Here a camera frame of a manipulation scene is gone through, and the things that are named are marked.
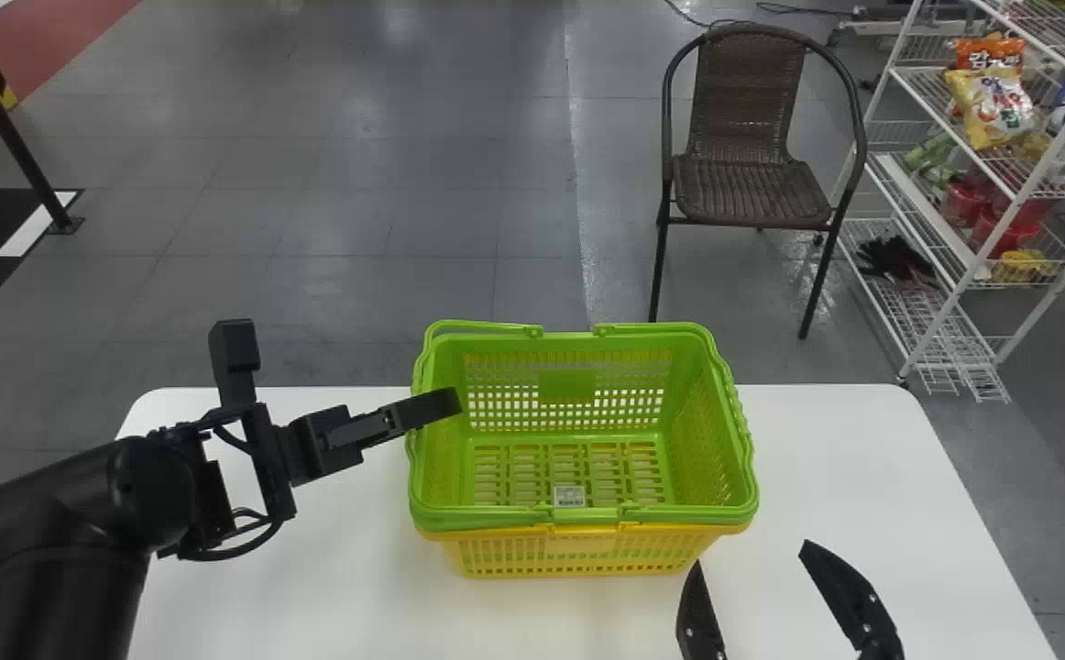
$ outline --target black glove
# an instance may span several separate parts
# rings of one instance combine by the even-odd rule
[[[885,277],[901,287],[913,284],[938,287],[936,269],[924,255],[911,249],[902,236],[859,243],[858,259],[866,262],[858,267],[863,275]]]

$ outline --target brown chair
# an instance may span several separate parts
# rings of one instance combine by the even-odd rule
[[[700,49],[687,150],[671,153],[671,80],[675,68]],[[786,145],[805,50],[822,56],[842,79],[851,101],[855,158],[838,208],[831,209],[808,164]],[[650,320],[658,317],[668,226],[703,225],[817,231],[825,234],[818,275],[799,337],[809,333],[838,230],[867,160],[867,134],[851,72],[825,47],[805,35],[758,23],[721,27],[694,38],[668,64],[662,79],[662,197],[654,254]],[[683,213],[671,216],[671,193]]]

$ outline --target plastic basket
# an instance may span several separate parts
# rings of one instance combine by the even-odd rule
[[[756,511],[733,377],[694,323],[442,320],[412,392],[444,386],[464,413],[407,439],[411,516],[466,576],[681,571]]]

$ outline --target chair leg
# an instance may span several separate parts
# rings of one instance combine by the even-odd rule
[[[804,340],[809,334],[809,325],[814,321],[814,313],[818,310],[818,297],[821,296],[822,284],[825,284],[825,271],[830,270],[830,259],[834,255],[835,244],[838,244],[838,231],[842,228],[842,214],[846,214],[846,207],[850,205],[851,194],[854,192],[843,192],[842,201],[839,202],[838,210],[834,213],[830,233],[825,235],[825,249],[822,249],[822,259],[818,262],[818,275],[814,277],[814,288],[809,290],[809,304],[805,306],[805,316],[801,317],[801,329],[798,331],[800,340]]]
[[[662,284],[662,258],[668,250],[668,225],[670,221],[659,222],[659,238],[654,246],[654,280],[651,281],[651,309],[646,314],[646,319],[655,323],[659,317],[659,287]]]

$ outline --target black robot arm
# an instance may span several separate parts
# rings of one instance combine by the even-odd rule
[[[460,413],[456,392],[444,389],[359,416],[337,406],[276,426],[256,400],[252,323],[219,321],[209,343],[219,408],[0,485],[0,660],[122,659],[152,552],[215,561],[255,550],[294,517],[295,485]],[[228,431],[232,423],[243,439]],[[213,435],[250,457],[264,513],[232,509],[202,448]]]

